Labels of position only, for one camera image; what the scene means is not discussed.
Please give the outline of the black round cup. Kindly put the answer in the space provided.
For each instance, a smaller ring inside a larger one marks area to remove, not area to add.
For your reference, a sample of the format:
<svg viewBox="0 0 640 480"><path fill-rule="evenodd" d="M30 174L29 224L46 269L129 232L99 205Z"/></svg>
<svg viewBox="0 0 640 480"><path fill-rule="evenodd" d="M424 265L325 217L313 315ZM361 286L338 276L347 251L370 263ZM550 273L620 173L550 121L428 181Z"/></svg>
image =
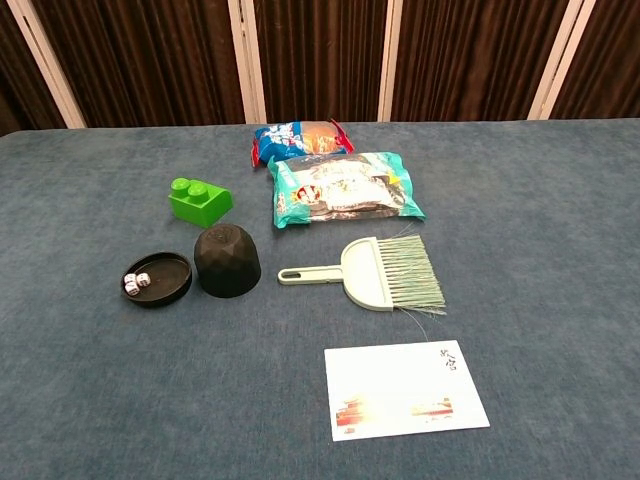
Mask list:
<svg viewBox="0 0 640 480"><path fill-rule="evenodd" d="M235 224L216 224L204 230L194 246L194 261L200 286L216 298L241 296L261 278L256 245Z"/></svg>

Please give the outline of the white hand brush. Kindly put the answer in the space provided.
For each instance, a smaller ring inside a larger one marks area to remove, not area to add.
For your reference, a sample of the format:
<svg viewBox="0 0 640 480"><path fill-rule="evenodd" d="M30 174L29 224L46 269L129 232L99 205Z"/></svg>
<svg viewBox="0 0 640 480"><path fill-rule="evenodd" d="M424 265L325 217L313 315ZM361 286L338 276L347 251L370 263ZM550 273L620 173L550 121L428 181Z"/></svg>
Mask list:
<svg viewBox="0 0 640 480"><path fill-rule="evenodd" d="M341 252L337 265L282 269L282 285L340 283L357 305L372 311L442 312L446 300L422 238L365 237Z"/></svg>

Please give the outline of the black round tray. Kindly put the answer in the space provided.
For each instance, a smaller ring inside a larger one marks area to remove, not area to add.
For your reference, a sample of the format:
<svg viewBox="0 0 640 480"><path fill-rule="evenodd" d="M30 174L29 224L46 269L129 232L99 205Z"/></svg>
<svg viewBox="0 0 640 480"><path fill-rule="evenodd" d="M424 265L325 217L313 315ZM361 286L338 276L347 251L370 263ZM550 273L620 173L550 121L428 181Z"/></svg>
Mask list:
<svg viewBox="0 0 640 480"><path fill-rule="evenodd" d="M138 293L127 291L126 277L147 274L148 286L138 286ZM191 287L190 262L175 252L155 252L131 264L122 275L120 289L125 298L143 308L169 305L183 297Z"/></svg>

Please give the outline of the teal snack bag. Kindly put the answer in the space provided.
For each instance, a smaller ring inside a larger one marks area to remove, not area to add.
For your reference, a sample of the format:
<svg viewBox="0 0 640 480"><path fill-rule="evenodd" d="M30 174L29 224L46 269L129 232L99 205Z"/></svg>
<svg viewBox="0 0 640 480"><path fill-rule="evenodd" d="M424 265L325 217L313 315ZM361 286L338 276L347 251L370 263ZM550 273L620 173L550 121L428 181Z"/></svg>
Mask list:
<svg viewBox="0 0 640 480"><path fill-rule="evenodd" d="M324 154L271 161L278 229L332 220L426 218L409 171L394 152Z"/></svg>

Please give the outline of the blue bread snack packet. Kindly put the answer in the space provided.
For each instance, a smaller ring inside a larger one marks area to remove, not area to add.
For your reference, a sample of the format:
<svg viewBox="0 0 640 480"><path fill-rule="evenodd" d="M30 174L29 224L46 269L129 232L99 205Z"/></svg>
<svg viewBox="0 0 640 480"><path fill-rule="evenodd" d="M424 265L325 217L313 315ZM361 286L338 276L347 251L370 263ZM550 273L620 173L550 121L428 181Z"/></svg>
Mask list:
<svg viewBox="0 0 640 480"><path fill-rule="evenodd" d="M251 166L270 161L320 154L350 154L354 146L344 128L335 120L292 121L261 127L255 131Z"/></svg>

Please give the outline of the green building block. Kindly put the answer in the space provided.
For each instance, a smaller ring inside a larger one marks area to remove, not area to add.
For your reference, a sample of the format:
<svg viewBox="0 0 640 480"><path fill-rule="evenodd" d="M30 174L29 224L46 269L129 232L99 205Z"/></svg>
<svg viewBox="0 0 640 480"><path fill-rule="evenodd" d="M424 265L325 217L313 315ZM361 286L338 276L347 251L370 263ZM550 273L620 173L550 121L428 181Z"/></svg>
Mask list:
<svg viewBox="0 0 640 480"><path fill-rule="evenodd" d="M176 218L202 228L212 226L233 207L230 190L184 177L171 182L168 199Z"/></svg>

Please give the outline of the white postcard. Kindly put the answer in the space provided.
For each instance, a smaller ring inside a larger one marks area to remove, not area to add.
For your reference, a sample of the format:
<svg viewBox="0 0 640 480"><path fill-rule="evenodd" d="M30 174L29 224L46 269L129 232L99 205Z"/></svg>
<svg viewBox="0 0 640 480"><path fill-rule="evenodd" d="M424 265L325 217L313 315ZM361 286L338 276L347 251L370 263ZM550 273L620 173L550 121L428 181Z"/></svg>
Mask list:
<svg viewBox="0 0 640 480"><path fill-rule="evenodd" d="M456 340L324 351L332 440L488 428Z"/></svg>

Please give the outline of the dark brown pleated curtain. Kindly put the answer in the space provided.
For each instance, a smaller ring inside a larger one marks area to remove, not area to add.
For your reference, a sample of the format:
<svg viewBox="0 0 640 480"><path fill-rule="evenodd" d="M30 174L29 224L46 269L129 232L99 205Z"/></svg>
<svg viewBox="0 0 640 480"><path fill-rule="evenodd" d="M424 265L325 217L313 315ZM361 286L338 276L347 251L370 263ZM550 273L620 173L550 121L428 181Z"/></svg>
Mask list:
<svg viewBox="0 0 640 480"><path fill-rule="evenodd" d="M403 0L391 118L527 118L569 0Z"/></svg>
<svg viewBox="0 0 640 480"><path fill-rule="evenodd" d="M267 121L375 121L388 0L253 0Z"/></svg>
<svg viewBox="0 0 640 480"><path fill-rule="evenodd" d="M0 137L65 127L10 7L0 0Z"/></svg>
<svg viewBox="0 0 640 480"><path fill-rule="evenodd" d="M91 128L241 124L228 0L31 0Z"/></svg>
<svg viewBox="0 0 640 480"><path fill-rule="evenodd" d="M640 0L596 0L551 117L640 118Z"/></svg>

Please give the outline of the blue felt table cover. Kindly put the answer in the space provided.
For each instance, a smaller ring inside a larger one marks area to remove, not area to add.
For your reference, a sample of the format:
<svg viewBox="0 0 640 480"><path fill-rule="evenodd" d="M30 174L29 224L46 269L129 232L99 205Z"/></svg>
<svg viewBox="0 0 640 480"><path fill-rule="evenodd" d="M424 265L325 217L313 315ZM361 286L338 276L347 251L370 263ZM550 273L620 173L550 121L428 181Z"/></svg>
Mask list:
<svg viewBox="0 0 640 480"><path fill-rule="evenodd" d="M640 480L640 119L352 123L401 154L425 221L280 230L249 125L0 138L0 480ZM228 188L248 294L142 309L127 267L191 256L177 177ZM419 235L442 312L282 285ZM335 442L324 351L456 340L482 430Z"/></svg>

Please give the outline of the white frame post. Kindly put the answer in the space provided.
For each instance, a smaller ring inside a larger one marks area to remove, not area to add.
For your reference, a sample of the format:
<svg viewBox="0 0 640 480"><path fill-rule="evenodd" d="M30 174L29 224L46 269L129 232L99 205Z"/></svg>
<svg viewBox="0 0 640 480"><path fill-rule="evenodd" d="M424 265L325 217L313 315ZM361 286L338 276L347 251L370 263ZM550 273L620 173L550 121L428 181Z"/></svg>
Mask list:
<svg viewBox="0 0 640 480"><path fill-rule="evenodd" d="M227 0L245 122L266 124L266 103L253 0Z"/></svg>
<svg viewBox="0 0 640 480"><path fill-rule="evenodd" d="M389 122L391 120L402 13L403 0L387 0L377 113L378 122Z"/></svg>
<svg viewBox="0 0 640 480"><path fill-rule="evenodd" d="M65 126L69 129L86 128L84 115L32 0L4 1L20 29Z"/></svg>
<svg viewBox="0 0 640 480"><path fill-rule="evenodd" d="M528 120L549 120L597 0L569 0L553 42Z"/></svg>

